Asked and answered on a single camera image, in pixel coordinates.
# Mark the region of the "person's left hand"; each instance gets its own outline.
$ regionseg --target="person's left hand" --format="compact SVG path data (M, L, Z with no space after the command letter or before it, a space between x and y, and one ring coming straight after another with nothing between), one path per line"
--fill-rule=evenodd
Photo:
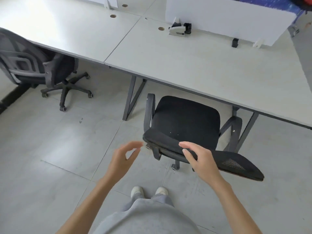
M138 157L142 146L142 141L130 141L126 145L122 145L120 148L116 149L108 166L105 177L116 184L128 172L134 160ZM132 149L135 150L127 159L126 153Z

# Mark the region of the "person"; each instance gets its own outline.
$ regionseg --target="person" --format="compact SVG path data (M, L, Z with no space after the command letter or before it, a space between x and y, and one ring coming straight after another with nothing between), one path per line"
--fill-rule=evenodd
M261 234L246 209L234 194L231 185L221 176L211 151L197 144L180 142L183 153L198 176L216 193L233 234ZM116 149L106 174L74 211L57 234L87 234L108 192L128 172L143 143L131 141ZM186 149L193 150L197 160ZM134 152L127 159L128 151ZM141 187L134 187L131 201L120 212L105 218L94 234L105 233L200 233L197 225L174 208L166 188L159 188L151 199L145 199Z

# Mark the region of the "white shoe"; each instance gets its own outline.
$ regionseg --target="white shoe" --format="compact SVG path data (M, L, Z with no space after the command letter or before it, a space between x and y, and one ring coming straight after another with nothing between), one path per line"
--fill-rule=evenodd
M131 190L130 197L132 198L136 193L140 193L144 197L144 192L143 192L142 187L140 187L140 186L133 187Z
M168 195L168 190L165 187L159 187L156 190L155 195L157 195L157 194Z

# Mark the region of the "red object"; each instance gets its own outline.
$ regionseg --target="red object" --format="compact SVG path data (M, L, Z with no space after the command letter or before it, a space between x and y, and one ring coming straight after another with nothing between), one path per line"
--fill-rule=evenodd
M312 0L305 0L306 3L308 3L309 5L312 5Z

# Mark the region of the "black baseboard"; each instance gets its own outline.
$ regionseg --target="black baseboard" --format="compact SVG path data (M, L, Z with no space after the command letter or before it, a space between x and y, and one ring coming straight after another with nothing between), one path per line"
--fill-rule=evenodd
M0 101L0 114L6 110L13 102L21 97L29 88L30 84L22 84L17 86L12 92Z

